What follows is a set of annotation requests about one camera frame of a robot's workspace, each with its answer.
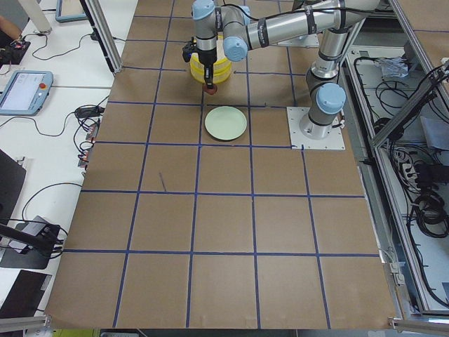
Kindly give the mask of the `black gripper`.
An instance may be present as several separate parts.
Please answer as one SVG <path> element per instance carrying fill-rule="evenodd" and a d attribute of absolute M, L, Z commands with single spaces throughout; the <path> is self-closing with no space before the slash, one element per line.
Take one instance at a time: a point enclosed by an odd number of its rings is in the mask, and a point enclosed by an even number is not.
<path fill-rule="evenodd" d="M 216 49 L 203 51 L 199 49 L 199 62 L 203 65 L 203 78 L 206 88 L 213 88 L 213 65 L 216 62 Z"/>

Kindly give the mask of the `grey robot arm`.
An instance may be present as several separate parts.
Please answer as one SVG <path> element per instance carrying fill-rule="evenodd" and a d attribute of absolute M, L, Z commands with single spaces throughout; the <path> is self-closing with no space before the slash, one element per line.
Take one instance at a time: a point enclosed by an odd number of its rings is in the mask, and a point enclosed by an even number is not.
<path fill-rule="evenodd" d="M 350 31 L 378 7 L 378 1 L 306 1 L 291 11 L 263 18 L 253 18 L 234 4 L 217 5 L 214 1 L 194 1 L 192 19 L 194 36 L 183 48 L 183 58 L 197 53 L 203 65 L 203 90 L 214 94 L 214 64 L 217 61 L 217 36 L 223 36 L 224 54 L 240 62 L 249 51 L 266 48 L 303 36 L 321 34 L 315 61 L 307 72 L 309 94 L 334 83 L 339 72 L 344 48 L 351 45 Z"/>

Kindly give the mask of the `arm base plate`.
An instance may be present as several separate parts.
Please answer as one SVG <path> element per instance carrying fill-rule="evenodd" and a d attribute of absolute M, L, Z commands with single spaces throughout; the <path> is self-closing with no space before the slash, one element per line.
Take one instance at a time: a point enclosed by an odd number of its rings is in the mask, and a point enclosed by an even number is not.
<path fill-rule="evenodd" d="M 308 107 L 287 107 L 290 146 L 294 150 L 345 150 L 338 116 L 332 124 L 319 126 L 309 119 Z"/>

